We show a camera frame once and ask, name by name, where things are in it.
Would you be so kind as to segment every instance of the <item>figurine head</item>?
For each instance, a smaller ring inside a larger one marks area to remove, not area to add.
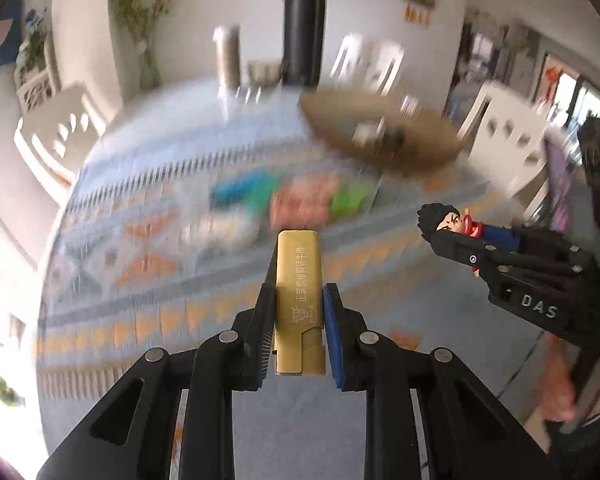
[[[431,242],[433,233],[440,229],[460,234],[464,234],[466,229],[466,225],[455,207],[439,203],[422,206],[422,209],[418,211],[418,227],[427,242]]]

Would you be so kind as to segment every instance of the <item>round table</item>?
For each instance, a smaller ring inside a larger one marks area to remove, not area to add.
[[[218,100],[211,81],[152,94],[114,121],[85,163],[41,307],[37,375],[49,451],[147,349],[195,348],[253,306],[273,236],[210,262],[179,244],[182,226],[208,211],[213,184],[256,168],[342,163],[312,139],[297,91],[253,100]],[[445,178],[451,184],[439,187],[383,177],[369,212],[320,231],[323,279],[338,283],[345,306],[371,330],[421,337],[423,352],[451,348],[498,393],[540,331],[491,305],[470,269],[435,256],[416,212],[444,202],[506,223],[511,204],[459,163]],[[531,382],[510,409],[528,407]],[[181,404],[178,428],[183,417]],[[364,426],[363,394],[341,394],[329,376],[269,373],[259,393],[234,395],[237,475],[360,478]]]

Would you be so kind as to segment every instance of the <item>chair backrest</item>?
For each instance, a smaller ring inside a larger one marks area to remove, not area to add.
[[[400,44],[391,41],[383,43],[366,74],[365,88],[386,95],[400,73],[403,59],[404,49]]]
[[[76,85],[62,90],[20,120],[14,140],[27,165],[56,198],[59,184],[68,187],[93,145],[104,133],[104,121],[87,91]],[[41,170],[46,173],[41,179]]]
[[[458,136],[477,127],[468,163],[512,197],[546,163],[542,139],[549,127],[524,98],[497,83],[485,83]]]
[[[370,63],[373,44],[362,34],[348,34],[342,40],[336,62],[331,69],[331,78],[346,84],[363,81]]]

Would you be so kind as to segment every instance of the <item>metal screw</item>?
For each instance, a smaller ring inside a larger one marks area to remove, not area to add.
[[[238,339],[238,333],[235,330],[225,330],[218,337],[221,343],[233,343]]]
[[[360,334],[360,341],[365,345],[375,345],[379,341],[378,334],[375,332],[363,332]]]
[[[144,354],[144,358],[150,363],[157,363],[164,357],[164,350],[162,348],[150,348]]]
[[[448,363],[454,358],[454,355],[451,353],[451,350],[447,350],[446,348],[438,348],[435,352],[433,352],[433,357],[436,358],[436,361]]]

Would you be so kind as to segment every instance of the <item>black bottle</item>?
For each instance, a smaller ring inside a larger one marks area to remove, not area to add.
[[[284,84],[318,85],[325,7],[326,0],[285,0]]]

